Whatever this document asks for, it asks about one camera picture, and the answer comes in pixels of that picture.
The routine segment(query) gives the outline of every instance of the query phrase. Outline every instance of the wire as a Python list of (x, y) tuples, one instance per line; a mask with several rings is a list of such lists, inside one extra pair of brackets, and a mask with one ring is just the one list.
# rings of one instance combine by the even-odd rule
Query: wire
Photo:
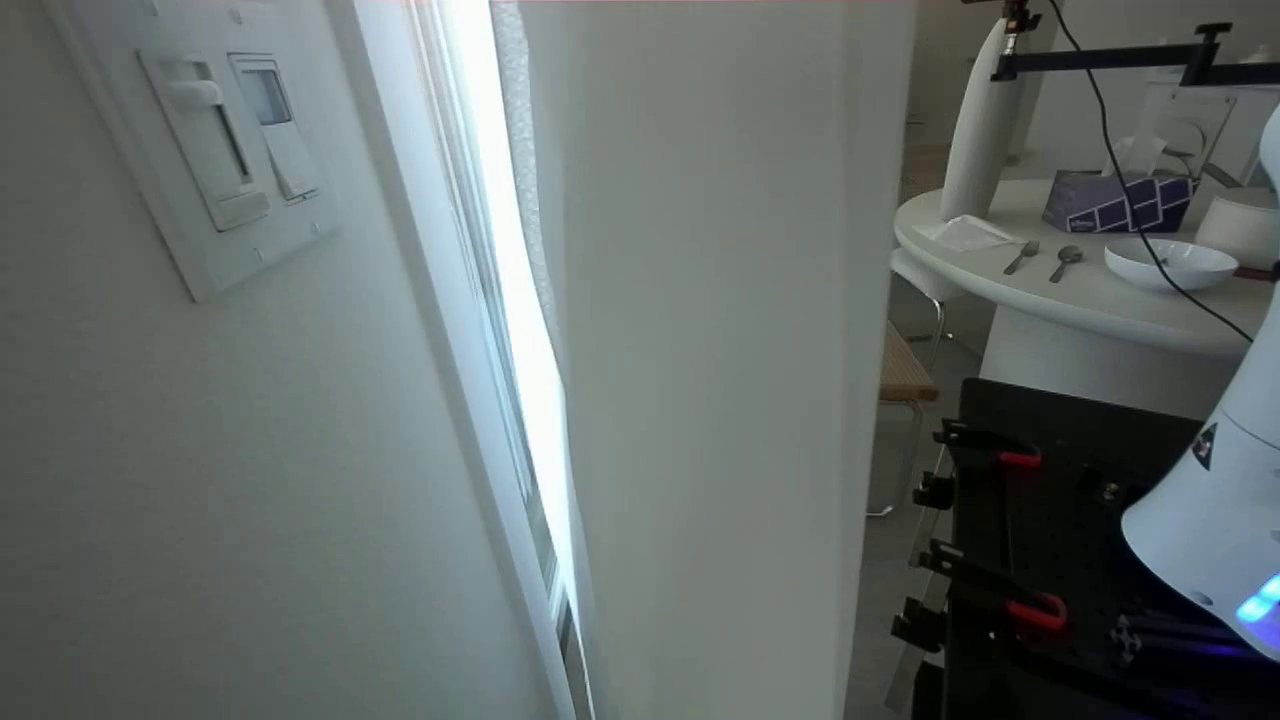
[[(1060, 0), (1050, 0), (1050, 7), (1052, 7), (1052, 16), (1058, 16), (1058, 30), (1065, 30), (1065, 40), (1074, 46), (1074, 51), (1086, 51), (1082, 40), (1076, 40), (1076, 32), (1074, 32), (1074, 26), (1069, 26), (1069, 16), (1065, 16), (1065, 4), (1060, 4)], [(1179, 290), (1179, 286), (1168, 278), (1164, 260), (1162, 260), (1155, 248), (1154, 248), (1154, 237), (1148, 237), (1148, 234), (1142, 230), (1142, 221), (1132, 217), (1132, 190), (1128, 190), (1124, 169), (1119, 169), (1119, 157), (1115, 157), (1107, 98), (1103, 98), (1103, 87), (1095, 83), (1095, 71), (1092, 71), (1092, 69), (1086, 69), (1086, 80), (1090, 80), (1092, 101), (1095, 101), (1095, 123), (1100, 123), (1100, 136), (1103, 136), (1103, 151), (1107, 151), (1112, 177), (1115, 177), (1115, 183), (1119, 183), (1119, 192), (1124, 192), (1128, 224), (1132, 224), (1132, 234), (1145, 241), (1155, 271), (1164, 278), (1164, 286), (1168, 286), (1175, 297), (1185, 297), (1185, 302), (1196, 304), (1206, 318), (1220, 321), (1220, 323), (1232, 327), (1244, 346), (1252, 346), (1247, 327), (1240, 327), (1232, 318), (1209, 307), (1199, 297), (1193, 297), (1189, 290)]]

